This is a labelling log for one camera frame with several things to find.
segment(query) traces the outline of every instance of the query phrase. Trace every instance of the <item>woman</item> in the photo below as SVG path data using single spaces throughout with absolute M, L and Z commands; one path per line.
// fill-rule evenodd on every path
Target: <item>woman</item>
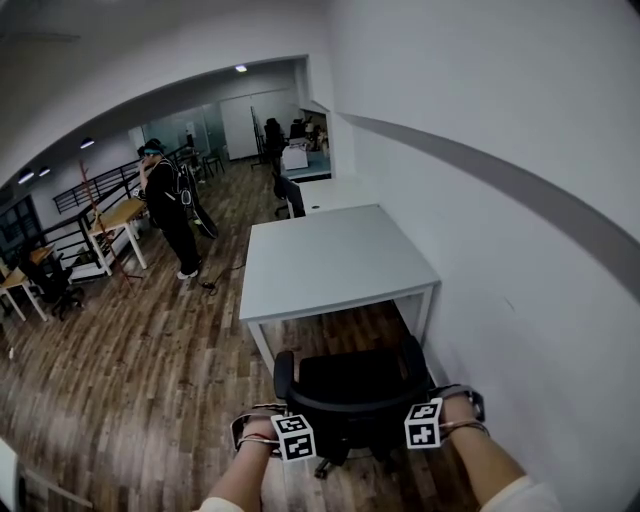
M 149 177 L 145 175 L 147 169 L 150 169 Z M 202 259 L 176 189 L 176 174 L 173 164 L 162 154 L 160 141 L 147 142 L 140 162 L 140 185 L 153 221 L 180 260 L 178 279 L 184 280 L 198 275 Z

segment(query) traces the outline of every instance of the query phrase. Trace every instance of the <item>door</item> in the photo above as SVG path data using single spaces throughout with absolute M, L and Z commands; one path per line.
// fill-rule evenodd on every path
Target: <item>door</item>
M 242 96 L 220 102 L 229 159 L 258 154 L 251 117 L 251 97 Z

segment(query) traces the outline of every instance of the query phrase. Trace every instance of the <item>chair armrest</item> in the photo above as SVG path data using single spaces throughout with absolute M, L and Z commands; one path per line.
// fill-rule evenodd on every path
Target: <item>chair armrest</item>
M 407 336 L 402 340 L 402 355 L 409 379 L 424 380 L 429 378 L 429 370 L 427 370 L 427 364 L 424 361 L 422 347 L 413 336 Z
M 286 400 L 291 384 L 293 384 L 293 352 L 287 350 L 280 352 L 276 357 L 273 371 L 273 387 L 276 396 L 281 400 Z

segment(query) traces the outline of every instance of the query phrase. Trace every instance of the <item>white table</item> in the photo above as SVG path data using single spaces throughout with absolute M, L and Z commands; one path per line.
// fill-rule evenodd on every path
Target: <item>white table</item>
M 302 169 L 289 169 L 284 168 L 283 162 L 280 162 L 280 174 L 291 181 L 297 182 L 298 180 L 313 178 L 319 176 L 331 177 L 331 160 L 322 154 L 322 151 L 314 151 L 307 153 L 307 159 L 309 161 L 309 167 L 303 167 Z
M 18 455 L 0 439 L 0 501 L 18 510 Z
M 439 278 L 379 206 L 334 210 L 251 228 L 240 320 L 273 373 L 261 324 L 419 296 L 409 325 L 422 340 Z
M 355 176 L 300 183 L 307 215 L 378 204 L 373 191 Z

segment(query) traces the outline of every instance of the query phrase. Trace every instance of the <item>office chair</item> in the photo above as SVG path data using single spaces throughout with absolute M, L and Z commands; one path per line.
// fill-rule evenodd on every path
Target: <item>office chair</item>
M 304 139 L 307 136 L 305 131 L 305 125 L 302 119 L 294 119 L 291 128 L 289 129 L 289 140 L 291 139 Z
M 20 255 L 18 267 L 42 291 L 42 300 L 47 304 L 53 304 L 51 314 L 64 321 L 65 312 L 76 305 L 82 307 L 84 290 L 82 288 L 69 288 L 69 277 L 73 270 L 62 269 L 60 260 L 52 265 L 53 273 L 49 277 L 43 270 L 30 259 L 30 251 L 23 251 Z
M 284 188 L 287 199 L 293 207 L 294 217 L 304 217 L 306 214 L 304 213 L 304 203 L 302 202 L 300 187 L 284 176 L 280 176 L 280 180 L 282 181 L 282 187 Z
M 213 178 L 213 170 L 211 169 L 211 164 L 216 166 L 216 174 L 220 172 L 220 169 L 222 170 L 222 174 L 226 174 L 224 166 L 222 165 L 222 159 L 220 158 L 220 152 L 217 149 L 212 150 L 210 154 L 202 158 L 202 167 L 204 168 L 205 177 L 208 171 Z
M 273 176 L 273 195 L 275 195 L 280 200 L 285 200 L 287 198 L 287 193 L 282 186 L 282 181 L 280 181 L 280 175 L 272 171 L 271 176 Z M 280 217 L 280 212 L 282 210 L 288 210 L 289 207 L 285 204 L 284 206 L 279 206 L 276 208 L 276 211 L 273 213 L 276 217 Z
M 413 404 L 428 400 L 432 380 L 416 339 L 401 344 L 406 378 L 391 349 L 311 357 L 300 361 L 294 380 L 293 352 L 276 358 L 276 396 L 313 428 L 316 452 L 324 460 L 315 471 L 325 478 L 329 464 L 342 466 L 351 449 L 370 448 L 379 461 L 405 443 L 404 419 Z
M 277 172 L 280 169 L 280 157 L 282 156 L 282 149 L 285 146 L 284 136 L 280 129 L 280 124 L 275 118 L 270 117 L 267 119 L 267 124 L 264 125 L 264 152 L 271 162 L 273 169 Z

